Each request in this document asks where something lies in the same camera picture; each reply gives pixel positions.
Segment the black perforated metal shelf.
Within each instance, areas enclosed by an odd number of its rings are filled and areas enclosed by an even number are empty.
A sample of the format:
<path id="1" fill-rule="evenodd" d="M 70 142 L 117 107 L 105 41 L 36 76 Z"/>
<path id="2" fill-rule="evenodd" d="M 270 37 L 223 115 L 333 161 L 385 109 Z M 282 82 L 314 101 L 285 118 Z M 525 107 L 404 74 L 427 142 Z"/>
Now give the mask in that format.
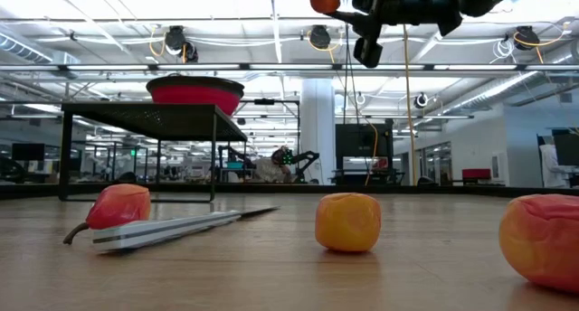
<path id="1" fill-rule="evenodd" d="M 62 145 L 58 198 L 70 202 L 71 132 L 75 116 L 119 127 L 164 141 L 204 141 L 215 157 L 219 142 L 243 142 L 247 136 L 216 105 L 158 104 L 152 102 L 92 102 L 62 104 Z"/>

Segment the person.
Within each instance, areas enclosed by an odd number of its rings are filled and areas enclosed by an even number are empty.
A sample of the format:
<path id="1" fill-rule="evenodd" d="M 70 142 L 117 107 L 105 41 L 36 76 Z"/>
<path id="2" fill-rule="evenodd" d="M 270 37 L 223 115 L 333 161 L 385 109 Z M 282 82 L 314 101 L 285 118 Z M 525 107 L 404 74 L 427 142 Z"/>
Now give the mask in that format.
<path id="1" fill-rule="evenodd" d="M 545 188 L 569 188 L 570 166 L 560 165 L 557 161 L 554 139 L 551 136 L 541 137 L 539 146 L 542 163 L 542 178 Z"/>

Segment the black monitor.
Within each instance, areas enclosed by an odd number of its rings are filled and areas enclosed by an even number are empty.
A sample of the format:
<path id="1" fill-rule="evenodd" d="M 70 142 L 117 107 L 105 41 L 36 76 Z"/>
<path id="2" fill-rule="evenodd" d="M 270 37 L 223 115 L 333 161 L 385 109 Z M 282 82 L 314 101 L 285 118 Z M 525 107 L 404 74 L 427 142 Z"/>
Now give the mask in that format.
<path id="1" fill-rule="evenodd" d="M 393 126 L 391 124 L 336 125 L 337 161 L 345 157 L 392 157 Z"/>

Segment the red collapsible bowl grey rim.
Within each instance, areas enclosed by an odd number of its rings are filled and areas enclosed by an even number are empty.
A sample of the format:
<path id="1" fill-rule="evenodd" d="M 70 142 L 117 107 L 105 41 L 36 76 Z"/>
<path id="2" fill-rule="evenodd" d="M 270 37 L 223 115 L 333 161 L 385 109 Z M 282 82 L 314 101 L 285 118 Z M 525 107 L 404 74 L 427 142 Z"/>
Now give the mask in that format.
<path id="1" fill-rule="evenodd" d="M 244 96 L 244 86 L 217 77 L 165 76 L 146 85 L 155 103 L 215 105 L 231 116 Z"/>

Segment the white pillar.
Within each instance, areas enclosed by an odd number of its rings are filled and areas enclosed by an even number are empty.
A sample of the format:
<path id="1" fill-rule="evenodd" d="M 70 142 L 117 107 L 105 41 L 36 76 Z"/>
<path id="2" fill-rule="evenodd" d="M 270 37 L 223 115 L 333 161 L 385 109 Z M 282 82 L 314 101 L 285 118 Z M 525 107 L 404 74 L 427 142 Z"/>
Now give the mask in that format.
<path id="1" fill-rule="evenodd" d="M 335 89 L 332 79 L 305 79 L 300 93 L 300 144 L 304 151 L 319 153 L 306 172 L 308 180 L 332 185 L 335 162 Z"/>

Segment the small orange mandarin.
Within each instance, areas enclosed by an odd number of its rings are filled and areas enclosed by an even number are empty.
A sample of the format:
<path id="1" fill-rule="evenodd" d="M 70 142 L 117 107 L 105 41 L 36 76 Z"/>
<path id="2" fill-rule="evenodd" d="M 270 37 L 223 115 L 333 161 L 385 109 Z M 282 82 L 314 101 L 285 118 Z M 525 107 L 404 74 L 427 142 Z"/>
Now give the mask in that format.
<path id="1" fill-rule="evenodd" d="M 309 0 L 311 8 L 319 14 L 333 14 L 338 10 L 340 0 Z"/>

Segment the red-topped black cart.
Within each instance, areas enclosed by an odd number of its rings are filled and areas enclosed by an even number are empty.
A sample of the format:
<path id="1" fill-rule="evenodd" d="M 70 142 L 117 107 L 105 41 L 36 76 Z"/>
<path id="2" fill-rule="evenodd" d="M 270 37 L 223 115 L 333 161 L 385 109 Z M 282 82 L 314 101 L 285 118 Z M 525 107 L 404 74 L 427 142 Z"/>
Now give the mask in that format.
<path id="1" fill-rule="evenodd" d="M 461 171 L 463 185 L 486 185 L 491 184 L 492 175 L 488 168 L 467 168 Z"/>

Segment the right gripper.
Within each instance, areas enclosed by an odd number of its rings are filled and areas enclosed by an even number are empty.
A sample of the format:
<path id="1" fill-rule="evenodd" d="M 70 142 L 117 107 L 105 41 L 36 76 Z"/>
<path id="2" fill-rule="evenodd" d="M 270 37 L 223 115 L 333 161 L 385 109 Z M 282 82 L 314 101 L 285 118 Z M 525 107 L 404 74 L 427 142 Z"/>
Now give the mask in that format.
<path id="1" fill-rule="evenodd" d="M 436 24 L 446 35 L 462 22 L 459 0 L 353 0 L 353 7 L 365 14 L 336 11 L 328 16 L 350 24 L 359 35 L 354 57 L 369 69 L 380 61 L 382 24 Z"/>

